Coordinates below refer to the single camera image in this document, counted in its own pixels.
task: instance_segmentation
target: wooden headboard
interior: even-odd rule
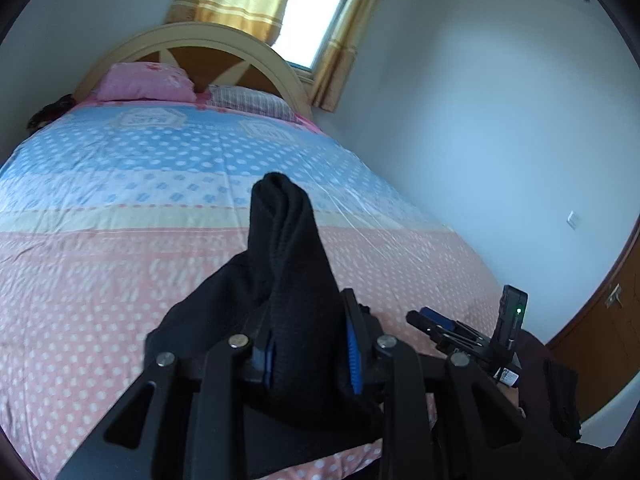
[[[76,100],[85,99],[113,63],[127,61],[179,66],[196,92],[212,83],[262,90],[313,118],[305,89],[286,61],[253,36],[217,23],[171,23],[134,36],[96,63],[76,88]]]

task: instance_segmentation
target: window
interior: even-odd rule
[[[347,0],[289,0],[273,49],[311,72]]]

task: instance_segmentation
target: cream headboard frame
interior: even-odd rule
[[[293,111],[312,120],[305,89],[287,62],[257,38],[217,23],[171,23],[134,36],[96,63],[76,88],[74,97],[78,101],[85,99],[113,63],[137,61],[157,52],[161,62],[179,66],[169,49],[188,46],[221,50],[242,60],[219,74],[212,83],[236,84],[253,66],[270,80]]]

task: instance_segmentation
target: blue bed sheet section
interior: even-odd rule
[[[270,171],[302,186],[315,209],[424,220],[328,137],[297,124],[179,104],[76,108],[22,143],[2,167],[0,211],[248,206],[251,186]]]

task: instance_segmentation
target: light switch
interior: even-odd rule
[[[580,217],[575,213],[575,211],[571,211],[566,222],[569,224],[569,227],[575,231],[580,224]]]

